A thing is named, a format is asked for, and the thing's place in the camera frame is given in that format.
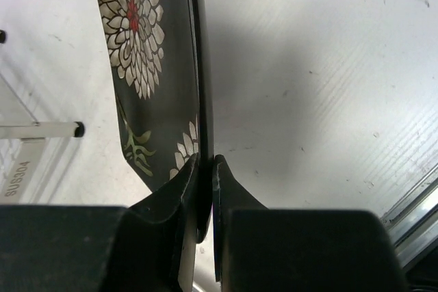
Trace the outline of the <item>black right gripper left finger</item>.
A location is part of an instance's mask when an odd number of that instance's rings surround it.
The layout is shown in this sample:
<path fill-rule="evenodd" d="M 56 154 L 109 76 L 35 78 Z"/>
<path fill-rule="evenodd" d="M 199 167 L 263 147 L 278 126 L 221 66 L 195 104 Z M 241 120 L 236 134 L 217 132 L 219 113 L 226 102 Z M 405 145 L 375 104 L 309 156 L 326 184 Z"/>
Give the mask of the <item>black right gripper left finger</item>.
<path fill-rule="evenodd" d="M 191 291 L 197 240 L 199 159 L 130 209 L 145 223 L 146 291 Z"/>

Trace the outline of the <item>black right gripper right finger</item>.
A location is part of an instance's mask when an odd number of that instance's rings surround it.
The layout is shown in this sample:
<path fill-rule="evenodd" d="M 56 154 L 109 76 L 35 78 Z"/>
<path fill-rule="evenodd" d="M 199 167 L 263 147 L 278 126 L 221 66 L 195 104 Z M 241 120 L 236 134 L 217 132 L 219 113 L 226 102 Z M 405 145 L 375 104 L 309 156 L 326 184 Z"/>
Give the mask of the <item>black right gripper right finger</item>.
<path fill-rule="evenodd" d="M 266 207 L 234 177 L 223 155 L 214 159 L 212 174 L 214 266 L 222 291 L 239 291 L 246 284 L 245 257 L 255 250 L 249 234 L 255 229 L 254 212 Z"/>

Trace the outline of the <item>black floral plate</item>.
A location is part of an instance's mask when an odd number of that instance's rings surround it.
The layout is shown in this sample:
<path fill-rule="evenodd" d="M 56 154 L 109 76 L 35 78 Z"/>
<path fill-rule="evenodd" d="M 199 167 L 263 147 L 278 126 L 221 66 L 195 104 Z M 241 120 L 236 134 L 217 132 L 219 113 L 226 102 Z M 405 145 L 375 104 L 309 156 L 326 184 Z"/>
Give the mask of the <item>black floral plate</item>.
<path fill-rule="evenodd" d="M 204 0 L 97 0 L 125 161 L 150 191 L 199 160 L 197 238 L 207 234 L 214 130 Z"/>

